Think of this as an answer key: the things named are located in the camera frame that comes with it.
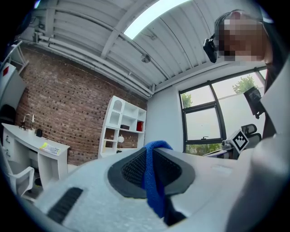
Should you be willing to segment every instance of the white ceiling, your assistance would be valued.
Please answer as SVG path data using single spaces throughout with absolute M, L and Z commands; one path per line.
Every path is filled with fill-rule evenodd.
M 127 38 L 125 29 L 155 2 L 41 0 L 33 16 L 44 25 L 45 36 L 54 36 L 131 72 L 131 77 L 153 92 L 226 64 L 212 64 L 202 44 L 213 34 L 218 16 L 245 8 L 240 1 L 190 0 L 157 18 L 134 40 Z M 142 53 L 150 55 L 151 62 L 141 62 Z

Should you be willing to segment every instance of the white chair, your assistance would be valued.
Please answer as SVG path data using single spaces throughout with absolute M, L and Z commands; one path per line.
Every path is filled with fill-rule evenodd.
M 0 144 L 0 157 L 2 157 L 2 166 L 4 168 L 4 173 L 10 180 L 10 186 L 12 191 L 22 196 L 27 190 L 32 189 L 33 179 L 34 179 L 34 168 L 24 167 L 15 161 L 7 160 L 6 153 L 7 150 L 4 149 Z

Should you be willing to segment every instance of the blue cloth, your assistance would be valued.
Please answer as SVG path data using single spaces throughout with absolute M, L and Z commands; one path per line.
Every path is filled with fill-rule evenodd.
M 171 150 L 172 148 L 163 140 L 150 142 L 144 147 L 146 148 L 146 169 L 142 179 L 142 188 L 146 190 L 148 205 L 153 208 L 160 218 L 163 218 L 165 200 L 164 185 L 161 181 L 155 179 L 152 150 L 157 147 L 168 148 Z

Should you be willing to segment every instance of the small lamp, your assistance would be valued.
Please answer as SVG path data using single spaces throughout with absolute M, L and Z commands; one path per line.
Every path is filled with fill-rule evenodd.
M 117 151 L 117 153 L 122 152 L 121 145 L 122 145 L 122 142 L 124 142 L 124 137 L 122 135 L 118 137 L 118 142 L 120 143 L 120 147 L 119 147 L 119 150 Z

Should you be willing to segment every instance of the desk drawer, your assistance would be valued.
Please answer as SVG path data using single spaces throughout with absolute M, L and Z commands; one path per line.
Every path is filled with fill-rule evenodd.
M 3 132 L 3 147 L 6 150 L 5 155 L 8 160 L 13 160 L 15 140 L 4 130 Z

